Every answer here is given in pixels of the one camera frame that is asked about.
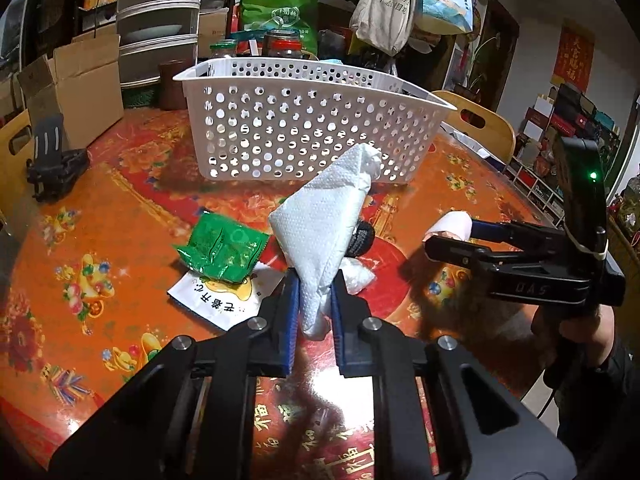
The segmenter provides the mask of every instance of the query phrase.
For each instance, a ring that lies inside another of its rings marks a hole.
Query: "green shopping bag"
[[[304,50],[318,53],[318,0],[240,0],[242,30],[292,28]]]

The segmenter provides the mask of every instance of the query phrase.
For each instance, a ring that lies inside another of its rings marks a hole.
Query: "orange tablecloth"
[[[43,465],[174,336],[216,335],[166,295],[185,272],[172,244],[188,240],[203,208],[268,232],[268,214],[302,185],[205,180],[186,112],[127,111],[90,154],[72,193],[41,207],[0,309],[0,409]],[[377,237],[361,261],[377,279],[362,295],[373,315],[407,334],[455,335],[523,394],[540,373],[529,333],[534,308],[469,301],[468,272],[422,252],[422,234],[450,209],[540,222],[503,176],[438,136],[411,184],[374,185],[367,196],[362,217]],[[261,260],[285,265],[273,239]],[[330,338],[303,342],[289,379],[258,380],[255,466],[266,468],[262,478],[291,461],[309,476],[370,478],[372,419],[370,379],[338,374]],[[120,453],[135,450],[114,442],[105,457],[125,466]]]

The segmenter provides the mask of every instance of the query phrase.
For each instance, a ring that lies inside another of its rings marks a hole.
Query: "wooden chair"
[[[491,110],[487,110],[452,92],[437,90],[433,93],[458,109],[457,111],[449,113],[449,117],[445,119],[447,124],[467,134],[473,140],[477,140],[486,149],[500,158],[501,161],[507,164],[509,163],[516,146],[516,135],[506,120]],[[482,117],[484,119],[484,127],[478,128],[467,123],[461,116],[463,110],[468,110]]]
[[[26,162],[33,158],[33,137],[12,153],[12,140],[24,128],[31,125],[29,112],[23,111],[0,129],[0,221],[22,224],[26,204],[25,197],[31,195],[27,183]]]

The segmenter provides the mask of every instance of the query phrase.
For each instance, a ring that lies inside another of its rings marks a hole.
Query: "human hand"
[[[531,331],[536,337],[536,346],[542,351],[545,365],[556,360],[556,344],[558,335],[583,344],[586,352],[586,365],[596,368],[609,357],[613,348],[615,323],[613,309],[601,305],[592,316],[574,317],[563,320],[558,332],[545,322],[542,309],[539,308],[531,322]]]

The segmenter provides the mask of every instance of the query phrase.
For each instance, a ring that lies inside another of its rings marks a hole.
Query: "red wall banner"
[[[551,83],[556,86],[564,82],[573,83],[586,92],[593,62],[593,45],[593,34],[575,23],[565,21]]]

